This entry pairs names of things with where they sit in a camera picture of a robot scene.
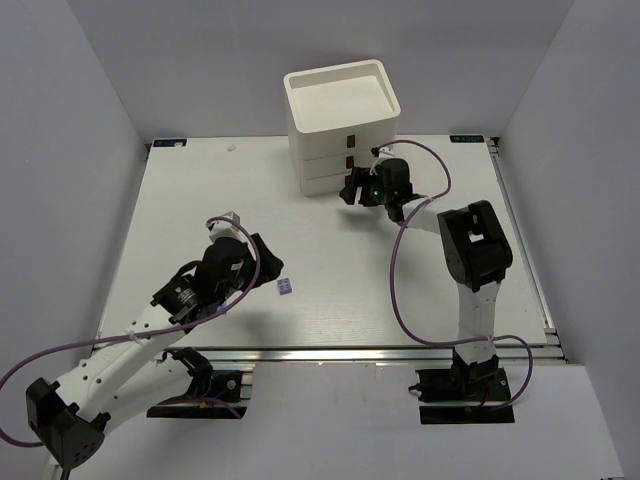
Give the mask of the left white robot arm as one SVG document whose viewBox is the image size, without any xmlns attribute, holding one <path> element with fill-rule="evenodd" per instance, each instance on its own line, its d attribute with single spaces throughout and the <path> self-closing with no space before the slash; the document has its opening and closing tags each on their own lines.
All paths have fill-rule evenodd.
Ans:
<svg viewBox="0 0 640 480">
<path fill-rule="evenodd" d="M 155 357 L 219 312 L 232 295 L 275 281 L 284 263 L 260 235 L 218 235 L 151 298 L 123 341 L 107 341 L 79 366 L 26 390 L 28 424 L 64 473 L 85 463 L 124 421 L 165 400 L 199 400 L 213 368 L 192 347 Z"/>
</svg>

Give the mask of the white three-drawer cabinet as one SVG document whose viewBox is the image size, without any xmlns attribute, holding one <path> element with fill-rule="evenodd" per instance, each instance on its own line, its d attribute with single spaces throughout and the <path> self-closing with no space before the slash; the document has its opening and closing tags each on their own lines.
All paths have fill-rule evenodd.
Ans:
<svg viewBox="0 0 640 480">
<path fill-rule="evenodd" d="M 283 84 L 290 157 L 307 197 L 341 190 L 348 156 L 369 167 L 371 149 L 396 137 L 401 107 L 376 59 L 288 73 Z"/>
</svg>

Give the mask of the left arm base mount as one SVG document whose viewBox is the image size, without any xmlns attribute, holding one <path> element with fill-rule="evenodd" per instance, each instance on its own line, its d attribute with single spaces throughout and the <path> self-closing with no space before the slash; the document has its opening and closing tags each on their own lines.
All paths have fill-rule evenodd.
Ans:
<svg viewBox="0 0 640 480">
<path fill-rule="evenodd" d="M 158 365 L 168 359 L 180 361 L 197 380 L 187 393 L 164 400 L 146 412 L 147 418 L 191 420 L 241 420 L 250 398 L 250 374 L 241 370 L 205 365 L 192 348 L 164 352 Z"/>
</svg>

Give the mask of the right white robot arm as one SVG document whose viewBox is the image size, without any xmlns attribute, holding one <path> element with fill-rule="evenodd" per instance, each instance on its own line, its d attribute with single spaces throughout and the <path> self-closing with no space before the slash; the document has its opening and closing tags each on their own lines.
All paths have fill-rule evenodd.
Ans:
<svg viewBox="0 0 640 480">
<path fill-rule="evenodd" d="M 458 289 L 458 338 L 449 345 L 465 367 L 493 367 L 497 295 L 513 253 L 493 205 L 478 200 L 466 206 L 414 191 L 408 163 L 388 158 L 373 169 L 355 167 L 339 193 L 348 205 L 383 207 L 400 226 L 392 256 L 408 229 L 439 236 L 444 259 Z"/>
</svg>

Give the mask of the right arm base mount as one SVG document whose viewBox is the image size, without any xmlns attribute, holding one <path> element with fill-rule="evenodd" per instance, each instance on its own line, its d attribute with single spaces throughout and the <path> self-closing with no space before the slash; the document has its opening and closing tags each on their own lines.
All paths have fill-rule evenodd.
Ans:
<svg viewBox="0 0 640 480">
<path fill-rule="evenodd" d="M 455 354 L 447 369 L 422 369 L 408 392 L 420 402 L 423 425 L 513 424 L 506 372 L 494 355 L 468 365 Z"/>
</svg>

